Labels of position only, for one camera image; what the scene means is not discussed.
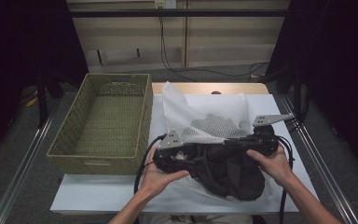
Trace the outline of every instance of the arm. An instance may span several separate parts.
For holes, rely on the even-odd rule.
[[[147,163],[153,161],[155,151],[155,147],[151,149]],[[109,224],[133,223],[150,200],[159,195],[168,184],[186,175],[188,171],[185,170],[168,175],[160,171],[154,163],[147,165],[141,187]]]
[[[254,150],[248,150],[247,154],[260,162],[261,168],[286,190],[307,223],[340,223],[292,172],[281,145],[269,157],[265,157]]]

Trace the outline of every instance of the black fabric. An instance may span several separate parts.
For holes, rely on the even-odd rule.
[[[258,163],[246,154],[246,150],[197,144],[197,150],[189,154],[187,159],[196,162],[193,177],[197,177],[213,194],[253,201],[263,193],[264,176]]]

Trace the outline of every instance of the hand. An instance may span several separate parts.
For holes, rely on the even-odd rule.
[[[153,162],[156,147],[152,147],[147,163]],[[187,170],[178,171],[173,174],[166,174],[157,168],[155,163],[150,163],[145,167],[145,176],[138,192],[145,193],[148,197],[159,195],[171,182],[189,175]]]
[[[278,145],[277,151],[268,157],[265,157],[261,153],[251,149],[249,149],[246,153],[255,161],[260,162],[261,169],[272,176],[275,182],[282,187],[284,187],[285,180],[294,175],[290,169],[289,162],[287,162],[287,158],[281,144]]]

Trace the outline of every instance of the left hand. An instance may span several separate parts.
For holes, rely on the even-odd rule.
[[[150,150],[147,163],[153,162],[153,156],[156,147]],[[157,168],[155,163],[150,163],[145,167],[144,180],[138,192],[145,193],[148,197],[153,198],[159,195],[171,182],[189,175],[187,170],[178,171],[173,174],[166,174]]]

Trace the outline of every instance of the wicker basket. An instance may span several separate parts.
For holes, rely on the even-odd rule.
[[[47,156],[67,174],[134,175],[152,105],[150,75],[87,74]]]

